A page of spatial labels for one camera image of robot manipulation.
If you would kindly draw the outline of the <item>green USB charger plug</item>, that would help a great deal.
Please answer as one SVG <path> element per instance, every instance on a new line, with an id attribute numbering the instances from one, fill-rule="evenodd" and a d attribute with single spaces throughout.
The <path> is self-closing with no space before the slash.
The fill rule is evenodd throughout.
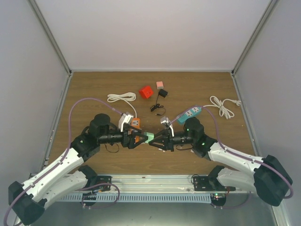
<path id="1" fill-rule="evenodd" d="M 146 135 L 148 137 L 147 140 L 145 141 L 146 144 L 154 139 L 154 134 L 153 133 L 144 132 L 144 135 Z"/>

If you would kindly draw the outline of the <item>orange power strip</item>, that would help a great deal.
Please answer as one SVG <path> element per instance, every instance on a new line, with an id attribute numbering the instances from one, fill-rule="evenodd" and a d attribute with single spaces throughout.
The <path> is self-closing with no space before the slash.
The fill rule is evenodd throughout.
<path id="1" fill-rule="evenodd" d="M 140 119 L 139 118 L 133 118 L 131 121 L 131 126 L 136 128 L 136 129 L 140 129 Z M 136 136 L 135 137 L 135 142 L 139 142 L 139 137 Z"/>

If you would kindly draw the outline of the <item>pink charger plug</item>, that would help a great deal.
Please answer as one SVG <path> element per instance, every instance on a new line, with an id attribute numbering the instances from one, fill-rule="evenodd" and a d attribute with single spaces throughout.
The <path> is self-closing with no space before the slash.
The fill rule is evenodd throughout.
<path id="1" fill-rule="evenodd" d="M 163 82 L 162 81 L 157 81 L 156 82 L 156 87 L 157 87 L 157 89 L 163 89 L 164 88 Z"/>

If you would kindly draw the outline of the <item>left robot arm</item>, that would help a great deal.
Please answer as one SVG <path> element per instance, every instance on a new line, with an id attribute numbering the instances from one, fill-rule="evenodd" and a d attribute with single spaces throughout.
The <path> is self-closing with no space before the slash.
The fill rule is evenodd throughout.
<path id="1" fill-rule="evenodd" d="M 134 149 L 147 141 L 148 136 L 133 127 L 132 120 L 131 114 L 124 113 L 116 126 L 108 115 L 96 115 L 44 170 L 22 183 L 15 181 L 10 184 L 8 211 L 14 211 L 21 224 L 28 226 L 37 221 L 52 203 L 68 193 L 94 189 L 97 173 L 84 162 L 100 151 L 101 144 L 121 144 Z"/>

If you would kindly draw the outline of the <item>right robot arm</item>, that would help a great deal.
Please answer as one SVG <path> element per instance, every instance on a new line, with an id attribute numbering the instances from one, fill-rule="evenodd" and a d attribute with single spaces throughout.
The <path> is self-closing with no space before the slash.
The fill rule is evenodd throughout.
<path id="1" fill-rule="evenodd" d="M 212 190 L 239 188 L 257 194 L 271 206 L 279 206 L 283 199 L 293 196 L 293 181 L 276 157 L 263 158 L 230 148 L 206 135 L 204 126 L 195 117 L 187 119 L 179 132 L 174 132 L 168 118 L 161 123 L 166 129 L 157 133 L 149 145 L 173 151 L 176 145 L 190 144 L 198 157 L 221 163 L 208 175 Z"/>

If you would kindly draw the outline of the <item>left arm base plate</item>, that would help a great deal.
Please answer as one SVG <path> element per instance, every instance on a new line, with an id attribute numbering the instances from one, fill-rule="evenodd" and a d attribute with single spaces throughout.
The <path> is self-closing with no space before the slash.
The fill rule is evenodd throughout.
<path id="1" fill-rule="evenodd" d="M 106 192 L 111 189 L 111 186 L 108 185 L 111 183 L 112 176 L 97 176 L 94 185 L 103 184 L 93 188 L 94 192 Z"/>

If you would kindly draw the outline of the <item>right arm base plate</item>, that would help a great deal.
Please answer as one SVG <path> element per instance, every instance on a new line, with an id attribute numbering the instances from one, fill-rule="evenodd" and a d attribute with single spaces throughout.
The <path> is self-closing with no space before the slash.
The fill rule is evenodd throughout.
<path id="1" fill-rule="evenodd" d="M 191 183 L 194 186 L 195 191 L 218 191 L 218 192 L 227 192 L 227 191 L 235 191 L 235 187 L 226 187 L 222 186 L 216 178 L 211 178 L 209 176 L 201 176 L 201 175 L 192 175 L 190 178 Z"/>

